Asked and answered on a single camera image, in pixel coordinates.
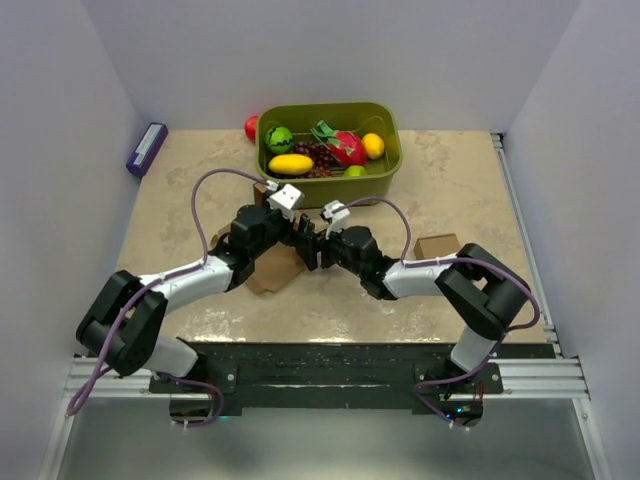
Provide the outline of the brown cardboard box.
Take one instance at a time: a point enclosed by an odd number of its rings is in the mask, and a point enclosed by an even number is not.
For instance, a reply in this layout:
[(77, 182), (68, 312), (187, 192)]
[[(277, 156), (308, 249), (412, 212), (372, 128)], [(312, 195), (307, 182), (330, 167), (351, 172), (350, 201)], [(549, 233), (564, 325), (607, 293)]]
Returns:
[(228, 289), (247, 286), (256, 295), (276, 293), (306, 269), (293, 248), (280, 242), (292, 222), (268, 203), (267, 187), (253, 185), (254, 202), (239, 208), (209, 244), (209, 253), (232, 270)]

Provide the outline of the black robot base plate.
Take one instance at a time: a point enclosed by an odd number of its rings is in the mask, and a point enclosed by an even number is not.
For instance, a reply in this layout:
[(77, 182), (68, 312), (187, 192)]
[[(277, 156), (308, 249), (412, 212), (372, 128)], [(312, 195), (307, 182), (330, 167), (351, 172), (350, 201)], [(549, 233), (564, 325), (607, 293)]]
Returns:
[(501, 394), (505, 369), (487, 365), (472, 380), (452, 386), (415, 384), (449, 377), (447, 343), (324, 344), (196, 342), (200, 355), (190, 379), (218, 387), (225, 414), (246, 408), (397, 409), (428, 413), (432, 402), (456, 394)]

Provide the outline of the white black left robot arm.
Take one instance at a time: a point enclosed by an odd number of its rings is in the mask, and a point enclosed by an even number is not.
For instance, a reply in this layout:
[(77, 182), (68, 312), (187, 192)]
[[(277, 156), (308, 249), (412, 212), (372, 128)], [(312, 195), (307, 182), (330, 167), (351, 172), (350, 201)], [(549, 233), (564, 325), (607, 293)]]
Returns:
[(306, 215), (289, 219), (266, 204), (246, 205), (204, 260), (154, 275), (112, 274), (76, 339), (121, 376), (148, 369), (171, 375), (185, 392), (196, 392), (206, 383), (207, 368), (186, 342), (160, 335), (165, 316), (237, 288), (254, 273), (257, 259), (277, 244), (295, 248), (307, 267), (316, 268), (317, 238)]

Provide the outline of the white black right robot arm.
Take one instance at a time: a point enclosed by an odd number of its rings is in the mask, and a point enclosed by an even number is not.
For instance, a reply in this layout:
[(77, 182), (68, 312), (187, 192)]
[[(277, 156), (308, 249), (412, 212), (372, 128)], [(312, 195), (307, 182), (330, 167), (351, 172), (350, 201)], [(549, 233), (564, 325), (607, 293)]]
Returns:
[(384, 255), (370, 230), (354, 226), (330, 232), (319, 242), (321, 265), (334, 264), (357, 276), (378, 300), (441, 295), (465, 323), (444, 365), (427, 374), (422, 386), (447, 385), (469, 392), (508, 333), (528, 329), (541, 309), (529, 285), (481, 246), (433, 259), (404, 261)]

